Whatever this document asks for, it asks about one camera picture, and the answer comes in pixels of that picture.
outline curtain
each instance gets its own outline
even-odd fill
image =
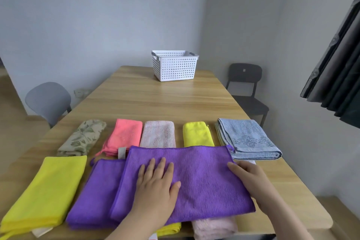
[[[354,0],[301,97],[360,128],[360,0]]]

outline yellow towel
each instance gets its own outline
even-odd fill
[[[163,226],[162,228],[158,229],[156,231],[156,234],[158,237],[164,236],[164,235],[170,235],[178,233],[181,229],[181,223],[174,223],[167,226]]]
[[[184,147],[214,146],[209,127],[203,121],[184,124],[182,134],[184,136]]]
[[[55,227],[66,217],[86,165],[87,156],[46,157],[28,188],[1,221],[0,238]]]

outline wooden table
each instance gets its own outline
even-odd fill
[[[206,122],[210,126],[215,146],[219,146],[214,127],[216,120],[218,118],[248,119],[248,116],[210,71],[196,71],[193,80],[159,82],[150,67],[122,66],[0,176],[0,218],[32,181],[44,157],[55,156],[56,150],[81,122],[87,119],[101,119],[108,124],[89,153],[88,161],[90,161],[101,149],[117,118],[142,122],[173,121],[176,145],[183,147],[182,126],[186,122]],[[308,229],[328,229],[332,226],[330,215],[284,159],[257,161],[257,164],[264,169],[281,196]],[[90,170],[90,166],[87,165],[78,193]],[[237,216],[237,223],[239,233],[243,234],[274,232],[269,219],[258,207],[255,213]],[[71,231],[66,224],[62,224],[41,238],[95,240],[104,239],[109,233],[108,229]],[[191,224],[185,224],[181,232],[173,237],[191,235]],[[30,233],[16,238],[35,239]]]

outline plastic basket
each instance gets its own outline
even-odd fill
[[[154,74],[160,82],[194,79],[199,55],[189,51],[152,51]]]

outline left hand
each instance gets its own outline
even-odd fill
[[[145,222],[146,228],[155,232],[161,228],[172,214],[178,198],[181,182],[171,187],[174,164],[170,163],[164,173],[166,159],[163,157],[155,168],[155,159],[151,159],[145,172],[142,165],[136,183],[136,192],[133,207],[129,213],[138,216]]]

